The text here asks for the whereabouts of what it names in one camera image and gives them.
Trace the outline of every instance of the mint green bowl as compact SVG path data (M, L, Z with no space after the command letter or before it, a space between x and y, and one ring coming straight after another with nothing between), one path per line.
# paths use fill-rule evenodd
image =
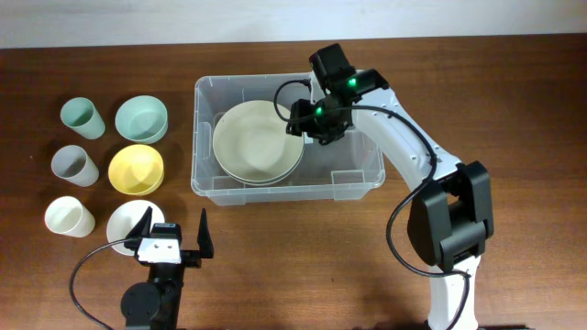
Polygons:
M151 144L167 133L167 108L159 99L142 95L124 102L116 113L116 130L123 138Z

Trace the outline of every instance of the bowl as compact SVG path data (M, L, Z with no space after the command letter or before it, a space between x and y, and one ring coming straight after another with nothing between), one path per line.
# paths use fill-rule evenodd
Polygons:
M155 224L162 224L165 222L165 217L161 209L149 201L131 201L120 205L110 216L108 226L106 227L106 237L108 243L114 242L118 239L125 238L130 229L132 229L145 214L148 207L153 209L152 218L150 220L150 227L153 228ZM124 244L117 244L112 246L116 252L125 256L133 256L135 253L126 248Z
M108 179L121 193L142 196L153 193L163 182L163 158L146 145L132 145L112 158Z
M289 111L278 105L282 114ZM228 110L216 124L212 148L222 169L250 185L269 185L287 177L304 152L304 139L285 133L287 123L273 102L248 101Z
M167 132L167 108L159 99L142 95L124 102L116 112L116 130L136 143L151 144Z

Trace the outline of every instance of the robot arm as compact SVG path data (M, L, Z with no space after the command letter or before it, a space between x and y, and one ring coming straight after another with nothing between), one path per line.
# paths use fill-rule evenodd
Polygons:
M487 170L479 162L464 165L439 146L405 112L383 77L375 70L356 71L338 44L319 50L310 57L310 63L310 81L297 83L310 89L312 101L302 99L292 105L291 116L285 119L287 133L307 134L326 145L342 138L344 131L354 126L379 146L410 190L418 189L412 199L408 235L430 271L427 275L424 271L415 272L430 277L434 275L431 273L449 275L460 270L470 276L466 296L464 277L430 278L428 325L435 330L451 325L453 329L476 329L474 277L485 240L493 234ZM275 101L284 85L277 90ZM424 140L430 148L425 147ZM433 170L433 160L437 162L434 176L421 187ZM449 204L449 193L459 200ZM453 323L459 310L460 317Z

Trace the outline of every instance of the white wall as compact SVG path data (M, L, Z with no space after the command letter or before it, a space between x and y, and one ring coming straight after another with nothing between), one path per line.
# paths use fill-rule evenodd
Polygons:
M0 48L587 32L587 0L0 0Z

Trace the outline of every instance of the cable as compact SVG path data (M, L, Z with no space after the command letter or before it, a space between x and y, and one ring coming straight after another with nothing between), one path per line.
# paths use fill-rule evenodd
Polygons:
M84 308L80 305L80 302L77 301L77 298L75 297L75 293L73 293L73 281L75 280L75 275L77 274L77 271L80 269L80 267L84 264L84 262L87 259L89 259L91 256L93 256L94 254L96 254L97 252L100 252L101 250L103 250L105 248L110 248L116 244L125 243L125 242L129 242L132 240L137 240L137 239L138 238L135 238L135 237L119 239L117 241L108 243L106 245L103 245L103 246L95 249L94 251L88 253L85 257L82 258L82 260L80 260L80 262L77 263L77 265L73 269L72 276L70 277L70 296L72 297L73 304L75 305L75 307L77 307L77 309L80 310L80 312L82 312L83 315L85 315L85 317L89 318L94 323L96 323L97 325L100 325L104 329L113 330L113 328L110 327L108 324L105 324L104 322L98 320L97 318L93 317L90 313L88 313L86 310L84 310Z
M307 82L306 80L289 81L289 82L283 83L277 89L277 91L275 92L275 96L273 97L273 105L275 107L275 112L277 112L277 116L279 116L279 118L281 118L282 120L284 120L288 123L302 123L304 121L313 120L314 118L316 118L318 116L318 114L313 113L311 115L306 115L306 116L303 116L298 119L290 120L290 119L283 117L282 114L279 112L279 110L277 108L277 96L279 95L279 92L281 91L281 89L290 83L302 83L307 86L308 85L307 83L309 83L309 82ZM420 141L422 141L422 144L424 145L424 147L426 148L426 151L430 155L430 165L431 165L430 172L428 173L426 178L422 181L422 183L420 183L407 196L405 196L405 198L395 207L392 214L390 215L389 220L387 221L387 226L385 228L385 239L387 241L387 246L392 251L393 256L397 259L397 261L399 261L400 264L402 264L404 267L411 270L415 274L418 274L420 276L425 276L428 278L436 278L436 279L447 277L447 276L453 276L453 275L460 275L463 277L463 280L464 280L463 294L462 294L462 297L460 298L460 303L459 303L459 307L457 309L457 312L455 312L455 315L454 315L452 321L450 322L449 327L447 328L447 330L450 330L459 321L460 316L462 315L462 312L465 309L465 305L467 304L467 297L469 296L469 290L470 290L470 286L471 286L471 284L470 284L471 275L468 274L466 271L462 271L462 270L452 270L452 271L447 271L447 272L443 272L443 273L433 273L430 271L418 269L418 268L410 265L407 261L404 260L404 258L402 258L402 256L399 254L399 252L395 248L395 245L393 244L393 239L392 239L393 222L395 222L397 215L399 215L399 213L404 209L404 207L406 205L408 205L410 202L412 202L412 200L414 199L414 197L416 195L418 195L420 192L422 192L428 186L428 184L434 180L434 175L436 174L436 171L437 171L437 154L436 154L436 152L434 152L434 149L432 148L432 146L430 146L430 143L428 142L428 140L424 137L424 135L420 132L420 130L414 126L414 124L412 124L409 120L405 119L404 117L398 115L394 111L390 111L390 110L384 109L379 106L354 104L352 106L344 106L344 107L338 107L338 108L334 108L334 109L328 109L325 113L322 113L320 116L325 116L329 112L346 111L346 110L377 111L377 112L381 112L381 113L386 114L388 118L393 117L393 118L398 119L404 125L406 125L408 128L410 128L410 130L412 130L412 132L414 132L414 134L416 134L416 136L420 139Z

